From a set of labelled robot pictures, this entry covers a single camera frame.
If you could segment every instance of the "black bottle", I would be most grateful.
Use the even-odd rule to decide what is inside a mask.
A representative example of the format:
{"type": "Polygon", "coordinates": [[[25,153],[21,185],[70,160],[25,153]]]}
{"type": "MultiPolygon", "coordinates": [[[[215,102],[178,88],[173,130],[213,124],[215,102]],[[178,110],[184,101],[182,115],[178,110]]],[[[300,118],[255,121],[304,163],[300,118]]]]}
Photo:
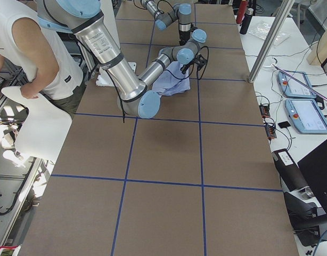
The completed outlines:
{"type": "Polygon", "coordinates": [[[252,8],[248,8],[247,12],[245,13],[244,19],[242,21],[242,27],[239,31],[239,33],[241,33],[242,35],[245,35],[247,33],[253,13],[254,10],[252,8]]]}

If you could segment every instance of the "brown table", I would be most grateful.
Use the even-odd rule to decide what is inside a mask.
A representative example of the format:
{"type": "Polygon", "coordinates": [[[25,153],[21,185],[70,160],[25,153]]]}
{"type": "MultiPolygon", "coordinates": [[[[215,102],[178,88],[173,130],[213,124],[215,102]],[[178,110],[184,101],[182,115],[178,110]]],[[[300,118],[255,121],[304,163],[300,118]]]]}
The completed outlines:
{"type": "MultiPolygon", "coordinates": [[[[115,90],[90,82],[21,255],[298,255],[232,9],[192,8],[203,79],[124,124],[115,90]]],[[[129,1],[117,27],[137,74],[178,43],[129,1]]]]}

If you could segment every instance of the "person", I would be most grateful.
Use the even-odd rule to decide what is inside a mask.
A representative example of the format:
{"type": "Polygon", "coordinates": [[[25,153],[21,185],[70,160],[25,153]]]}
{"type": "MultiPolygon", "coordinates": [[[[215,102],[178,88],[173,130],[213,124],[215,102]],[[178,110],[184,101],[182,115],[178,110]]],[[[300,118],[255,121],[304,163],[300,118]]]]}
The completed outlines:
{"type": "Polygon", "coordinates": [[[41,28],[37,13],[17,0],[0,0],[0,70],[5,58],[26,74],[23,97],[35,99],[40,92],[74,117],[85,89],[83,72],[58,34],[41,28]]]}

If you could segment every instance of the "blue cable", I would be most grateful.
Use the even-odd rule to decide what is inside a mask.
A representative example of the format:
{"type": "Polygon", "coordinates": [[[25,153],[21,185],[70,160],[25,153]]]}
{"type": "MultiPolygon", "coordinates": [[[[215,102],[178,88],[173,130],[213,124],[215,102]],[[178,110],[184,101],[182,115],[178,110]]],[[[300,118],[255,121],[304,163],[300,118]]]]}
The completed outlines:
{"type": "Polygon", "coordinates": [[[324,237],[324,235],[325,235],[326,233],[327,233],[327,230],[322,234],[322,236],[321,236],[320,239],[318,240],[317,245],[316,245],[315,250],[314,250],[314,253],[313,253],[313,256],[315,256],[315,253],[316,253],[316,251],[317,251],[317,248],[318,248],[320,242],[322,242],[322,239],[323,239],[323,237],[324,237]]]}

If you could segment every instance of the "black monitor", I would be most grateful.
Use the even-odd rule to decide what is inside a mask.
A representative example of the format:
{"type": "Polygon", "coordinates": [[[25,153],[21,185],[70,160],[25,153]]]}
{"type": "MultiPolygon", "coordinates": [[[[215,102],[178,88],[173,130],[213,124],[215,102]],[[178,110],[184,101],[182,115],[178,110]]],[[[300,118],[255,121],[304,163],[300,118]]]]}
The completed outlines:
{"type": "Polygon", "coordinates": [[[301,159],[298,167],[327,213],[327,139],[301,159]]]}

